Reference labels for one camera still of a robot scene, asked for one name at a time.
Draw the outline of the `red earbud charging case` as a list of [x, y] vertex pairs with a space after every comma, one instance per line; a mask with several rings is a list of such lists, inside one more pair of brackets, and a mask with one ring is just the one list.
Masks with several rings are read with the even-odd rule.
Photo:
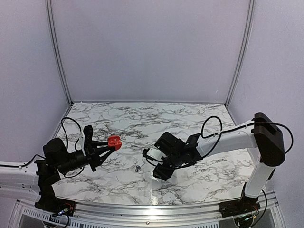
[[108, 147], [114, 149], [114, 151], [117, 151], [121, 148], [122, 142], [121, 142], [121, 137], [120, 136], [110, 136], [108, 139]]

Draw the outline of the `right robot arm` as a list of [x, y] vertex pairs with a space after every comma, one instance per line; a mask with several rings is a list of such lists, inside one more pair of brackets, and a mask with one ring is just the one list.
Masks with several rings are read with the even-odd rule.
[[222, 129], [208, 136], [193, 134], [185, 142], [165, 132], [155, 143], [154, 149], [149, 149], [144, 156], [157, 162], [154, 177], [166, 181], [175, 170], [195, 165], [215, 154], [257, 148], [259, 160], [245, 184], [243, 196], [235, 203], [237, 211], [245, 213], [254, 205], [254, 199], [258, 198], [269, 177], [285, 161], [290, 151], [285, 148], [282, 127], [283, 124], [273, 122], [259, 112], [255, 113], [253, 119], [234, 128]]

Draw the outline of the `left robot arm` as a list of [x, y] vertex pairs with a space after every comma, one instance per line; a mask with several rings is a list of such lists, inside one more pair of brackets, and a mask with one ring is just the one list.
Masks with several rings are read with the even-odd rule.
[[110, 136], [105, 142], [94, 141], [91, 125], [79, 131], [79, 150], [68, 152], [64, 142], [54, 138], [43, 146], [44, 156], [38, 159], [23, 164], [2, 162], [1, 197], [32, 201], [38, 209], [72, 215], [76, 203], [56, 197], [53, 184], [60, 181], [62, 175], [87, 165], [96, 171], [109, 155], [122, 146], [119, 136]]

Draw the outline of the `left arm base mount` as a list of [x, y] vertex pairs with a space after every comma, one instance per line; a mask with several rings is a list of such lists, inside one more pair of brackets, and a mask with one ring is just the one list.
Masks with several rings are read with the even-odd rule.
[[39, 196], [39, 201], [35, 202], [36, 208], [53, 213], [68, 209], [68, 212], [64, 212], [64, 214], [73, 216], [76, 202], [56, 197], [51, 185], [40, 186]]

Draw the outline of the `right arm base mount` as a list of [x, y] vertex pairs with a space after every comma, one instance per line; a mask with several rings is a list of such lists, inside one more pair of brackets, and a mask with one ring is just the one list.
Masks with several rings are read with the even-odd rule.
[[246, 183], [243, 186], [241, 197], [239, 199], [219, 203], [219, 212], [223, 218], [237, 216], [260, 209], [258, 197], [247, 197], [245, 195], [245, 187]]

